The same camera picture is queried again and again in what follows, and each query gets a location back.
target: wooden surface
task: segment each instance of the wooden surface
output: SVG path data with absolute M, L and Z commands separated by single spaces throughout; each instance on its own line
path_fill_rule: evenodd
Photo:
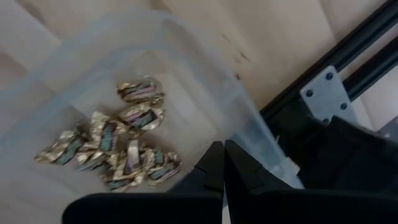
M 1 0 L 0 88 L 36 67 L 89 22 L 134 6 L 167 11 L 199 30 L 261 109 L 385 1 Z M 395 26 L 342 77 L 397 34 Z M 396 91 L 386 87 L 394 89 L 397 76 L 397 69 L 391 71 L 353 103 L 361 124 L 377 130 L 396 116 Z
M 19 0 L 19 3 L 61 40 L 104 14 L 127 7 L 169 11 L 207 36 L 223 60 L 239 74 L 256 106 L 262 108 L 384 1 Z

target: dark stain on wood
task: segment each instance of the dark stain on wood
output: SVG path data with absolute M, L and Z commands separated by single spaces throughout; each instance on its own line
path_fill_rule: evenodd
M 244 58 L 244 59 L 246 59 L 248 62 L 250 62 L 250 60 L 248 59 L 248 57 L 247 57 L 243 52 L 240 52 L 240 53 L 241 53 L 242 58 Z
M 241 80 L 241 76 L 240 76 L 238 73 L 235 73 L 235 78 L 236 78 L 237 80 Z
M 231 41 L 225 36 L 224 34 L 221 34 L 222 38 L 226 41 L 228 41 L 229 44 L 231 44 Z

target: black mechanical component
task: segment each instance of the black mechanical component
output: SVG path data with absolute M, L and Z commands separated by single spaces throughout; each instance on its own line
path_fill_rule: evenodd
M 319 129 L 317 125 L 314 125 L 311 113 L 300 98 L 301 88 L 327 66 L 334 65 L 338 72 L 344 69 L 355 57 L 397 23 L 397 15 L 398 1 L 387 1 L 261 110 L 261 115 L 273 135 L 279 136 L 279 145 L 282 150 L 293 161 L 295 161 L 296 147 L 304 144 L 303 139 L 310 138 Z M 397 64 L 396 53 L 396 39 L 394 39 L 344 81 L 351 100 L 358 97 Z
M 306 188 L 398 193 L 398 143 L 338 117 L 319 126 L 296 148 Z
M 209 177 L 199 175 L 201 181 L 195 181 L 190 176 L 194 169 L 188 175 L 193 183 L 184 184 L 187 189 L 182 192 L 89 195 L 68 206 L 63 223 L 221 223 L 219 183 L 225 184 L 232 224 L 396 222 L 398 200 L 394 197 L 292 189 L 235 142 L 226 141 L 225 148 L 219 146 L 222 144 L 212 145 L 198 163 L 200 169 L 205 166 Z

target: black plastic part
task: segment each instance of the black plastic part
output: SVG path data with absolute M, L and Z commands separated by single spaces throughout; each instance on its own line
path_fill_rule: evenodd
M 307 189 L 398 193 L 398 143 L 339 117 L 297 154 Z
M 214 223 L 223 204 L 208 194 L 94 194 L 71 203 L 63 224 Z
M 274 116 L 300 98 L 299 91 L 327 66 L 334 66 L 338 72 L 351 63 L 397 21 L 398 1 L 388 0 L 357 28 L 334 46 L 326 55 L 299 76 L 288 88 L 275 97 L 261 110 L 261 115 L 268 123 Z
M 343 82 L 350 100 L 354 101 L 357 99 L 357 97 L 397 65 L 398 37 L 389 42 Z
M 396 222 L 398 201 L 393 197 L 295 190 L 265 170 L 235 142 L 226 141 L 225 149 L 225 189 L 232 224 Z
M 212 192 L 221 197 L 224 193 L 224 145 L 213 142 L 195 168 L 170 192 Z

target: black metal frame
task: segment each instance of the black metal frame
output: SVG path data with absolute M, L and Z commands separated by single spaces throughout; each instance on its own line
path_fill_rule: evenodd
M 344 82 L 347 94 L 354 101 L 381 77 L 398 65 L 398 37 L 352 73 Z
M 318 131 L 308 116 L 300 90 L 327 66 L 342 71 L 397 22 L 398 0 L 388 0 L 261 110 L 273 135 L 280 136 L 279 144 L 288 156 L 294 154 L 295 146 Z M 398 64 L 397 41 L 395 38 L 387 44 L 343 82 L 351 101 Z
M 289 103 L 300 98 L 299 91 L 327 66 L 334 66 L 342 71 L 358 55 L 386 33 L 398 22 L 398 0 L 389 0 L 349 33 L 319 61 L 312 65 L 303 75 L 299 76 L 281 94 L 275 97 L 261 110 L 265 121 L 271 120 Z

